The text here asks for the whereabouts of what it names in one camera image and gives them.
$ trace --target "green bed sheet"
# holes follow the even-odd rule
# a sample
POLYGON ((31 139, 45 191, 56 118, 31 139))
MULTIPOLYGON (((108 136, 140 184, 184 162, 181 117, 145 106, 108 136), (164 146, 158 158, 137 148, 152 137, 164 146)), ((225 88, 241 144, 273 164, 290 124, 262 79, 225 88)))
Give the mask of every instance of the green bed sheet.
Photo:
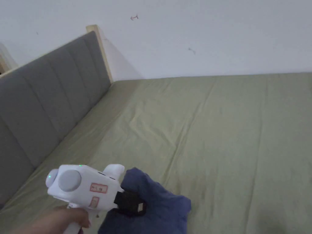
POLYGON ((190 198, 188 233, 310 233, 312 74, 114 83, 1 210, 1 233, 63 204, 51 169, 110 163, 190 198))

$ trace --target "white plastic device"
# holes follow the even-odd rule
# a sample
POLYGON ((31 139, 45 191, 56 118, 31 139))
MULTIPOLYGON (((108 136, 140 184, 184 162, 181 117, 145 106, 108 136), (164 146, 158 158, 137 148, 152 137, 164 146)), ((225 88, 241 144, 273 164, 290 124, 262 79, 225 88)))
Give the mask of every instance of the white plastic device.
MULTIPOLYGON (((103 172, 86 165, 61 165, 50 171, 46 178, 48 194, 69 203, 68 208, 82 207, 89 213, 90 222, 100 210, 117 208, 117 192, 123 192, 119 177, 124 166, 110 164, 103 172)), ((68 226, 64 234, 77 234, 77 223, 68 226)))

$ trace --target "headboard panel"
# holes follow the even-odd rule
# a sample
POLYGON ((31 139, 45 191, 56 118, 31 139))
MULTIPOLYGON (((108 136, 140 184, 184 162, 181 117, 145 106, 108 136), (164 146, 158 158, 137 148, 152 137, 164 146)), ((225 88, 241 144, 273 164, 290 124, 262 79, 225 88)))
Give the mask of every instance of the headboard panel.
POLYGON ((0 204, 109 87, 95 32, 0 77, 0 204))

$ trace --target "gray circular button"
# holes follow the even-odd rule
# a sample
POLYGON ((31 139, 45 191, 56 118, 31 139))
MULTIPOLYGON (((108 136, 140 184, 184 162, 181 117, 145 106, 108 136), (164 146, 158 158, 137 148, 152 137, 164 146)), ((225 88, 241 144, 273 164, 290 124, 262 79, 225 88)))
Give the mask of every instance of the gray circular button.
POLYGON ((81 183, 81 175, 76 170, 67 170, 59 177, 59 187, 64 192, 72 192, 79 187, 81 183))

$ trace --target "sticker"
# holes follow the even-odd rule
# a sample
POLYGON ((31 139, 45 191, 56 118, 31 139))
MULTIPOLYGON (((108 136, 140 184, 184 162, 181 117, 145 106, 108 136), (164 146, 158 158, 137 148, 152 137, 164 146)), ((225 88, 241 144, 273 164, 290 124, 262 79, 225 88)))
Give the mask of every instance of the sticker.
POLYGON ((139 206, 138 206, 138 212, 140 212, 142 210, 143 210, 143 203, 140 203, 139 206))
POLYGON ((100 200, 99 197, 93 197, 91 202, 90 202, 89 207, 95 209, 97 207, 97 205, 99 204, 99 200, 100 200))
POLYGON ((107 185, 92 183, 90 186, 90 191, 97 193, 106 193, 107 185))

